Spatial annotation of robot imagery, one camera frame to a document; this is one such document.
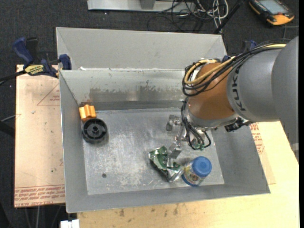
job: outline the black floor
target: black floor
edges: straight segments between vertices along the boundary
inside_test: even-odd
[[[227,0],[230,8],[237,0]],[[284,33],[283,27],[270,27],[261,22],[247,3],[243,4],[223,29],[223,39],[229,55],[241,52],[244,40],[257,43],[282,38],[293,39],[298,35],[299,0],[281,0],[295,13],[295,19],[288,24]],[[170,16],[155,16],[148,12],[127,11],[88,11],[87,0],[0,0],[0,77],[13,74],[16,64],[23,61],[13,52],[12,43],[20,37],[37,37],[39,49],[50,59],[56,57],[56,27],[100,28],[124,30],[171,31],[183,33],[212,34],[213,22],[197,23],[184,19],[172,24]],[[0,119],[15,114],[16,97],[15,80],[0,86],[1,110]],[[14,127],[14,120],[6,123]],[[14,138],[0,132],[0,227],[22,228],[34,227],[37,208],[27,210],[13,207],[14,180]],[[53,219],[67,219],[64,207],[47,206],[39,210],[39,227],[50,227]]]

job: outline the blue lid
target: blue lid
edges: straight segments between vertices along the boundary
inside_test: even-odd
[[[206,177],[210,174],[212,165],[209,159],[199,156],[192,161],[192,169],[199,177]]]

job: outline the yellow device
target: yellow device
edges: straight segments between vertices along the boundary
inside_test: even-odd
[[[279,0],[250,0],[249,5],[262,21],[271,25],[283,25],[295,17],[292,11]]]

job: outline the wire bundle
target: wire bundle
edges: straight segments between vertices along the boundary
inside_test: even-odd
[[[198,133],[198,131],[188,122],[187,117],[185,116],[185,110],[186,110],[186,106],[187,106],[187,102],[188,102],[188,98],[186,98],[183,102],[183,105],[181,107],[180,113],[181,113],[181,121],[185,126],[186,129],[186,138],[187,138],[187,142],[188,145],[193,149],[193,150],[203,150],[207,147],[209,147],[211,145],[211,139],[209,138],[208,134],[206,133],[206,131],[203,131],[205,136],[208,139],[208,144],[205,145],[205,141],[203,139],[203,137]],[[191,141],[191,137],[190,137],[190,133],[193,135],[194,138],[196,138],[197,142],[198,142],[198,147],[194,146],[192,144]]]
[[[241,67],[249,58],[260,52],[273,49],[282,49],[286,46],[287,42],[288,40],[286,39],[263,42],[247,52],[241,53],[234,57],[228,57],[228,60],[225,60],[212,70],[195,79],[191,79],[195,70],[203,68],[208,63],[218,62],[218,59],[204,59],[193,63],[185,68],[185,76],[182,80],[182,91],[186,96],[196,96],[200,93],[209,91],[218,85],[232,71],[231,70],[228,74],[226,74],[212,88],[208,88],[213,80],[227,72],[227,70],[231,68],[234,69],[238,66]]]
[[[173,12],[173,9],[181,3],[186,5],[186,9],[179,12]],[[165,12],[170,12],[171,18],[160,15]],[[197,22],[193,28],[193,31],[200,30],[204,22],[207,21],[214,21],[215,26],[218,27],[218,24],[221,24],[221,20],[228,15],[228,12],[228,3],[226,0],[173,0],[171,8],[156,13],[155,16],[148,20],[147,27],[149,30],[150,21],[159,17],[170,21],[178,29],[178,31],[183,32],[184,30],[181,27],[187,20],[194,20]]]

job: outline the orange object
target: orange object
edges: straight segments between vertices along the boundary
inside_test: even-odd
[[[89,118],[95,118],[96,112],[95,107],[93,105],[84,105],[79,108],[80,118],[83,122],[88,120]]]
[[[210,63],[201,68],[196,78],[218,66],[220,62]],[[235,111],[232,109],[227,97],[227,74],[231,69],[214,79],[205,92],[189,97],[188,108],[197,118],[205,120],[222,119],[232,116]],[[216,71],[207,77],[209,80]]]

